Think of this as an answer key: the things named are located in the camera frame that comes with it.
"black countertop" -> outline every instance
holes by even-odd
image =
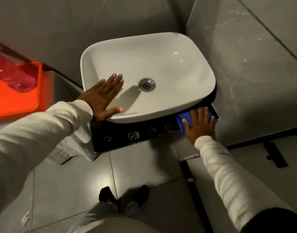
[[[218,119],[219,117],[213,109],[211,102],[212,97],[208,96],[186,110],[143,122],[128,124],[109,121],[91,122],[92,142],[95,153],[108,152],[178,131],[180,128],[175,117],[180,113],[197,109],[198,107],[208,107],[209,111]]]

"hand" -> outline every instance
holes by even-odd
[[[198,118],[195,110],[191,110],[192,115],[192,126],[189,127],[188,122],[185,119],[182,119],[185,136],[192,143],[195,144],[195,141],[198,137],[201,136],[211,136],[214,137],[214,116],[211,117],[209,122],[209,110],[206,107],[205,113],[203,113],[202,108],[198,108]]]
[[[102,79],[100,82],[98,82],[92,88],[86,90],[77,98],[78,100],[83,100],[87,102],[88,105],[90,105],[93,110],[93,117],[96,119],[96,121],[103,121],[114,114],[125,111],[123,107],[119,106],[106,110],[107,106],[122,88],[122,78],[123,75],[121,74],[119,74],[118,77],[116,74],[112,74],[112,76],[107,81]]]

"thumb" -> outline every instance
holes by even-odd
[[[122,113],[124,111],[125,111],[125,109],[123,107],[119,107],[119,106],[116,106],[116,107],[113,107],[111,109],[105,110],[103,112],[104,119],[107,119],[107,118],[113,116],[114,114]]]
[[[185,135],[186,135],[187,133],[189,133],[189,124],[188,124],[188,121],[186,121],[186,119],[182,119],[182,123],[184,126]]]

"white sweatshirt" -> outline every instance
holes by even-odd
[[[18,196],[28,174],[55,146],[91,119],[92,109],[86,102],[58,102],[46,112],[31,114],[0,130],[0,213]],[[199,137],[195,147],[238,231],[265,209],[290,209],[211,137]],[[86,231],[156,232],[144,223],[123,217],[94,222],[78,232]]]

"white sink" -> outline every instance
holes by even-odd
[[[140,122],[179,112],[201,101],[215,87],[205,57],[191,39],[179,33],[95,43],[82,54],[80,67],[84,90],[113,73],[123,75],[123,88],[108,106],[125,109],[108,119],[115,123]],[[155,82],[152,91],[139,88],[144,78]]]

